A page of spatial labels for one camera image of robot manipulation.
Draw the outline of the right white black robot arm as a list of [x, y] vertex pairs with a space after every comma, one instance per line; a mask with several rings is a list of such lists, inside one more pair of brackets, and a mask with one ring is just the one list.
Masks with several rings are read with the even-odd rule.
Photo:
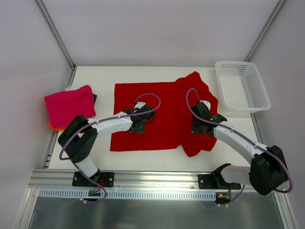
[[207, 101], [197, 101], [191, 106], [193, 115], [192, 131], [212, 136], [234, 149], [248, 166], [223, 164], [211, 173], [210, 180], [217, 188], [231, 183], [251, 185], [259, 194], [266, 196], [272, 191], [279, 192], [285, 182], [291, 182], [283, 151], [280, 147], [266, 146], [255, 142], [235, 130], [222, 115], [211, 115]]

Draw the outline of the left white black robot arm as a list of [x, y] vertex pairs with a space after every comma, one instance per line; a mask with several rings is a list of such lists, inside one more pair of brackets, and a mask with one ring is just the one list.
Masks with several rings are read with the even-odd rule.
[[74, 187], [93, 187], [105, 185], [112, 187], [112, 173], [103, 173], [90, 157], [90, 152], [100, 136], [117, 132], [142, 134], [149, 120], [155, 118], [155, 110], [144, 102], [136, 102], [133, 109], [101, 120], [87, 119], [83, 115], [75, 117], [58, 138], [62, 147], [60, 160], [69, 160], [78, 170], [74, 173]]

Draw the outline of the red t shirt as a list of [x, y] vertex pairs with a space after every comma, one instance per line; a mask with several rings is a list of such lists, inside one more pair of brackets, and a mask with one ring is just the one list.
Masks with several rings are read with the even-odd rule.
[[193, 157], [202, 150], [213, 149], [216, 138], [191, 131], [193, 115], [188, 104], [195, 105], [197, 99], [209, 101], [213, 115], [217, 114], [218, 108], [218, 100], [198, 72], [175, 82], [117, 83], [114, 88], [114, 113], [130, 108], [138, 96], [150, 107], [158, 107], [156, 117], [145, 127], [143, 134], [112, 134], [111, 151], [167, 150], [182, 146], [187, 156]]

